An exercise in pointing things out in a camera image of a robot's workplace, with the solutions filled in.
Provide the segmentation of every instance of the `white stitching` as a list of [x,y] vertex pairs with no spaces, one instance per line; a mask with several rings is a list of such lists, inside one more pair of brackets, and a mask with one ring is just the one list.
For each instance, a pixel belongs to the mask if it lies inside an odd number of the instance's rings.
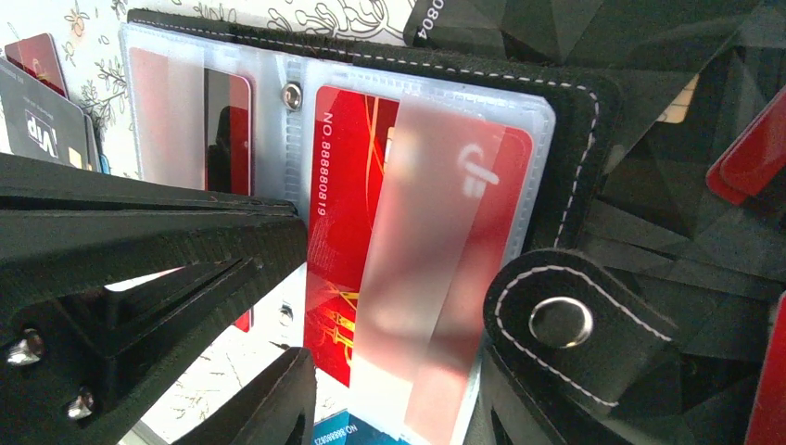
[[510,282],[510,283],[508,284],[508,286],[506,286],[506,287],[505,287],[505,290],[503,290],[503,291],[502,291],[502,294],[500,295],[500,299],[497,301],[497,309],[494,311],[494,313],[497,315],[497,317],[499,317],[499,316],[500,316],[500,307],[501,307],[501,305],[502,305],[502,301],[505,299],[505,295],[507,295],[508,289],[512,288],[513,286],[516,286],[516,285],[518,284],[518,282],[519,282],[519,281],[521,281],[521,280],[523,280],[523,279],[525,279],[525,278],[528,278],[529,276],[531,276],[531,275],[534,275],[535,273],[541,273],[541,272],[547,272],[547,271],[567,272],[567,273],[570,273],[570,274],[572,274],[572,275],[575,275],[575,276],[577,276],[577,277],[581,278],[581,279],[582,279],[582,280],[584,280],[584,281],[585,281],[585,282],[586,282],[588,285],[592,286],[592,287],[593,287],[595,290],[597,290],[597,291],[598,291],[598,292],[599,292],[601,295],[603,295],[603,296],[604,296],[604,297],[605,297],[607,300],[609,300],[609,302],[610,302],[610,303],[612,303],[613,305],[615,305],[615,306],[616,306],[616,307],[617,307],[617,308],[618,308],[618,309],[619,309],[619,310],[620,310],[622,313],[624,313],[625,315],[627,315],[627,316],[628,316],[628,318],[630,318],[631,320],[633,320],[633,322],[634,322],[634,323],[636,323],[636,324],[638,324],[639,326],[643,327],[644,329],[646,329],[646,330],[650,331],[650,332],[651,332],[651,333],[652,333],[654,336],[656,336],[656,337],[658,337],[658,338],[660,338],[660,339],[662,339],[662,340],[664,340],[664,341],[671,341],[671,337],[667,337],[667,336],[665,336],[665,335],[661,334],[661,333],[660,333],[660,332],[658,332],[656,329],[654,329],[654,328],[652,328],[651,326],[649,326],[648,324],[644,323],[644,322],[643,322],[643,321],[642,321],[642,320],[641,320],[639,317],[637,317],[636,315],[634,315],[634,314],[633,314],[633,312],[631,312],[631,311],[630,311],[630,309],[628,309],[628,308],[626,308],[625,306],[623,306],[622,304],[620,304],[620,302],[619,302],[619,301],[617,301],[616,299],[614,299],[614,297],[612,297],[612,296],[611,296],[611,295],[610,295],[608,292],[606,292],[606,291],[605,291],[605,290],[604,290],[602,287],[598,286],[598,285],[597,285],[597,284],[596,284],[594,281],[592,281],[592,279],[591,279],[589,276],[587,276],[585,273],[583,273],[583,272],[580,272],[580,271],[577,271],[577,270],[575,270],[575,269],[571,269],[571,268],[569,268],[569,267],[565,267],[565,266],[554,266],[554,265],[549,265],[549,266],[542,266],[542,267],[534,267],[534,268],[530,269],[530,270],[529,270],[529,271],[527,271],[527,272],[524,272],[524,273],[520,273],[520,274],[518,274],[518,275],[515,277],[515,279],[514,279],[512,282]]
[[[200,29],[196,29],[196,28],[186,28],[186,27],[183,27],[183,26],[170,25],[170,24],[167,24],[167,23],[156,23],[156,22],[147,21],[147,20],[138,20],[136,22],[137,23],[144,23],[144,24],[148,24],[148,25],[153,25],[153,26],[162,26],[164,28],[171,28],[171,29],[181,30],[181,31],[204,32],[204,33],[209,33],[209,34],[212,34],[212,35],[220,35],[220,36],[223,36],[223,37],[234,37],[235,39],[256,40],[256,41],[265,42],[265,43],[268,43],[268,44],[294,46],[294,47],[297,47],[297,48],[304,48],[304,49],[317,49],[317,50],[321,50],[321,51],[337,52],[338,54],[342,54],[342,55],[346,55],[346,56],[370,58],[369,56],[361,54],[361,53],[351,53],[351,52],[348,52],[348,51],[336,50],[334,48],[325,48],[325,47],[321,47],[321,46],[310,46],[310,45],[304,45],[304,44],[292,44],[292,43],[289,43],[289,42],[280,42],[280,41],[277,41],[277,40],[263,39],[263,38],[256,37],[256,36],[235,35],[235,34],[231,34],[229,32],[213,32],[213,31],[208,31],[208,30],[200,30]],[[427,63],[424,63],[424,62],[407,62],[406,60],[398,60],[398,59],[395,59],[395,58],[389,58],[389,57],[385,58],[385,57],[380,57],[380,56],[376,56],[375,59],[376,60],[387,60],[388,62],[398,62],[398,63],[402,63],[402,64],[409,63],[409,64],[415,65],[415,66],[420,65],[420,66],[423,66],[423,67],[434,68],[436,70],[445,70],[447,72],[456,72],[456,69],[453,69],[453,68],[445,68],[445,67],[442,67],[441,65],[435,65],[435,66],[432,67],[430,64],[427,64]],[[462,73],[470,73],[469,70],[461,70],[461,72]],[[485,73],[485,72],[482,72],[482,71],[474,71],[473,74],[478,75],[478,76],[486,76],[486,77],[499,77],[500,76],[497,73],[493,73],[493,72]],[[512,80],[513,76],[503,75],[502,78],[503,79]],[[518,80],[522,81],[522,82],[531,82],[531,79],[529,79],[528,77],[519,77]],[[549,86],[556,86],[555,82],[545,83],[542,79],[536,79],[535,83],[548,84]],[[570,196],[567,199],[567,204],[565,205],[565,209],[563,211],[563,216],[562,216],[562,219],[560,220],[560,227],[559,227],[559,229],[557,229],[557,236],[554,238],[554,246],[555,247],[559,246],[560,236],[562,236],[562,233],[563,233],[563,230],[564,230],[565,220],[567,219],[567,215],[570,212],[570,207],[573,204],[573,198],[576,195],[576,189],[577,189],[577,186],[578,186],[578,177],[581,174],[581,165],[584,163],[584,160],[587,158],[587,154],[590,152],[590,149],[592,148],[592,146],[595,145],[595,137],[593,136],[593,133],[595,132],[595,126],[597,125],[599,117],[601,115],[601,106],[600,106],[600,103],[598,102],[598,96],[595,93],[593,93],[592,91],[588,90],[588,88],[586,86],[584,86],[584,85],[572,85],[570,83],[560,83],[559,86],[562,86],[562,87],[565,87],[565,88],[573,87],[573,88],[576,88],[577,90],[581,90],[581,91],[587,92],[589,94],[589,97],[594,102],[593,106],[594,106],[594,110],[595,110],[595,117],[592,119],[592,123],[589,126],[589,135],[587,136],[587,147],[584,148],[584,153],[582,153],[582,155],[581,155],[581,161],[578,163],[578,165],[576,167],[576,173],[574,174],[574,178],[573,178],[573,186],[571,188],[572,191],[571,191]]]
[[524,279],[528,278],[529,276],[534,275],[535,273],[541,273],[541,272],[547,272],[547,271],[568,272],[568,273],[570,273],[572,275],[578,276],[579,278],[583,279],[588,285],[590,285],[593,288],[595,288],[595,290],[597,290],[601,295],[603,295],[607,300],[609,300],[609,302],[611,302],[613,305],[615,305],[622,313],[624,313],[631,320],[633,320],[634,323],[640,325],[641,327],[643,327],[647,331],[650,331],[650,333],[652,333],[654,336],[656,336],[658,338],[661,338],[662,340],[670,342],[671,341],[671,337],[664,336],[663,334],[658,332],[656,329],[654,329],[651,326],[649,326],[648,324],[644,323],[639,317],[634,315],[633,312],[631,312],[628,308],[626,308],[625,306],[620,304],[616,299],[614,299],[614,297],[609,295],[608,292],[603,290],[602,287],[598,286],[594,281],[592,281],[592,279],[589,276],[587,276],[585,273],[582,273],[582,272],[577,271],[575,269],[571,269],[569,267],[554,266],[554,265],[533,267],[532,269],[530,269],[527,272],[518,274],[514,278],[513,281],[511,281],[510,283],[508,283],[507,286],[505,286],[505,288],[500,293],[499,298],[497,299],[497,306],[494,308],[494,316],[497,317],[497,326],[500,327],[502,335],[505,336],[505,338],[507,338],[508,340],[510,340],[511,343],[513,343],[513,345],[516,346],[519,350],[521,350],[524,354],[528,355],[529,358],[531,358],[532,360],[538,362],[538,364],[540,366],[546,368],[552,374],[555,374],[555,375],[559,376],[566,383],[570,384],[570,386],[572,386],[573,388],[578,389],[579,391],[581,391],[582,393],[584,393],[586,396],[590,397],[594,401],[597,401],[601,405],[606,405],[606,406],[610,406],[610,407],[617,406],[619,404],[619,402],[617,402],[617,401],[610,402],[610,401],[606,401],[606,400],[603,400],[603,399],[599,398],[598,396],[596,396],[596,395],[592,394],[591,392],[587,391],[586,389],[584,389],[578,383],[576,383],[573,380],[571,380],[570,377],[568,377],[567,375],[564,375],[563,373],[559,372],[558,370],[552,368],[548,363],[544,362],[540,357],[535,355],[531,350],[529,350],[529,349],[525,348],[524,346],[522,346],[515,339],[515,337],[512,336],[505,329],[504,324],[502,324],[502,318],[500,317],[500,311],[502,309],[502,302],[505,300],[505,297],[507,297],[508,292],[510,291],[510,289],[512,289],[514,286],[516,286],[521,280],[524,280]]
[[[499,318],[497,319],[497,324],[499,324],[499,325],[500,325],[500,329],[501,329],[501,323],[500,323],[500,319],[499,319]],[[515,345],[515,346],[516,346],[516,347],[517,347],[519,350],[521,350],[521,351],[522,351],[524,354],[528,355],[530,359],[532,359],[532,360],[534,360],[534,361],[538,362],[538,364],[539,364],[540,366],[543,366],[544,368],[548,369],[549,371],[551,371],[551,373],[552,373],[552,374],[555,374],[555,375],[559,376],[560,378],[562,378],[562,379],[565,381],[565,383],[568,383],[568,384],[570,384],[570,386],[571,386],[571,387],[573,387],[573,388],[576,388],[576,389],[578,389],[579,391],[583,392],[583,393],[584,393],[584,395],[586,395],[587,397],[589,397],[589,398],[593,399],[594,401],[597,401],[597,402],[598,402],[598,403],[600,403],[601,405],[606,405],[606,406],[610,406],[610,407],[615,407],[615,406],[619,405],[619,402],[618,402],[618,401],[606,401],[606,400],[603,400],[603,399],[601,399],[600,397],[598,397],[598,396],[596,396],[596,395],[592,394],[591,392],[587,391],[586,389],[584,389],[584,388],[583,388],[582,386],[580,386],[578,383],[576,383],[576,382],[574,382],[573,380],[571,380],[571,379],[570,379],[570,377],[568,377],[567,375],[564,375],[563,373],[561,373],[561,372],[557,371],[556,369],[552,368],[551,366],[549,366],[549,364],[548,364],[548,363],[544,362],[543,360],[541,360],[541,359],[540,359],[540,357],[538,357],[537,355],[535,355],[534,353],[532,353],[532,351],[531,351],[531,350],[528,350],[527,348],[525,348],[525,347],[521,346],[521,345],[518,343],[518,341],[516,341],[516,339],[515,339],[515,338],[513,338],[513,336],[511,336],[510,334],[508,334],[508,333],[507,333],[507,331],[505,331],[504,329],[502,329],[502,334],[503,334],[503,335],[504,335],[504,336],[505,336],[507,339],[511,340],[511,342],[512,342],[512,343],[513,343],[513,344],[514,344],[514,345]]]

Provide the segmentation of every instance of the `metal rivet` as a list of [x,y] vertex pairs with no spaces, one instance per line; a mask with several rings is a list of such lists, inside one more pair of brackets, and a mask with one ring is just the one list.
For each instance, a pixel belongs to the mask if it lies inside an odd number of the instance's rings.
[[529,332],[552,348],[573,348],[592,333],[592,313],[581,301],[569,297],[544,299],[529,316]]
[[95,411],[95,398],[88,387],[81,387],[79,395],[69,403],[68,414],[71,420],[80,420]]
[[300,85],[294,82],[287,83],[281,90],[281,100],[290,111],[297,111],[300,109],[303,100],[303,92],[300,90]]
[[6,363],[12,366],[27,366],[44,357],[44,340],[35,329],[25,329],[22,339],[11,346],[6,355]]

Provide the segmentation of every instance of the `card number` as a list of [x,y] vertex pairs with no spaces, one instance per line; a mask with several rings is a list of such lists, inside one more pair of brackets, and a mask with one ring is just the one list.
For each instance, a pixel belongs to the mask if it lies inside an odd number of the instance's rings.
[[431,0],[431,7],[425,12],[425,18],[420,24],[418,37],[428,39],[428,32],[434,29],[434,22],[439,18],[439,10],[445,6],[445,0]]

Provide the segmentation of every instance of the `red card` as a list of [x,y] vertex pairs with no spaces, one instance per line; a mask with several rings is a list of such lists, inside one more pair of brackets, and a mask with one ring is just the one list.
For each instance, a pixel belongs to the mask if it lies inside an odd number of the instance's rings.
[[726,181],[723,180],[723,176],[720,174],[720,166],[723,164],[723,160],[729,155],[731,149],[726,150],[723,155],[710,167],[709,172],[707,172],[706,176],[706,183],[707,187],[712,190],[716,195],[726,199],[731,204],[735,206],[739,206],[742,202],[748,198],[740,190],[726,184]]
[[720,174],[733,188],[754,197],[786,166],[786,88],[732,144]]
[[[251,195],[251,85],[205,69],[205,185],[210,191]],[[253,309],[235,326],[248,332]]]
[[745,445],[771,445],[786,441],[786,305],[778,315],[767,347],[754,410]]
[[[330,86],[316,98],[304,343],[316,365],[347,386],[361,279],[398,107]],[[458,320],[464,324],[467,360],[457,363],[457,375],[466,376],[475,357],[485,289],[499,270],[532,149],[527,132],[507,128],[490,171],[474,164],[477,159],[467,160],[470,191],[492,179],[481,192],[459,263],[466,272],[453,279],[437,322],[437,333]],[[448,395],[458,400],[459,392]]]
[[399,104],[330,86],[317,92],[304,343],[349,384],[355,311]]
[[27,71],[41,83],[68,97],[66,81],[57,60],[55,42],[50,34],[39,34],[29,39],[6,45],[8,61]]

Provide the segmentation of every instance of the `snap button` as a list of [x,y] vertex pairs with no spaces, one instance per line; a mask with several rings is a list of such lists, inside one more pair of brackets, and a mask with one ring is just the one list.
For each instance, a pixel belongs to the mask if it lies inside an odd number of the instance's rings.
[[573,348],[590,337],[592,312],[577,299],[544,299],[529,316],[529,332],[546,346]]

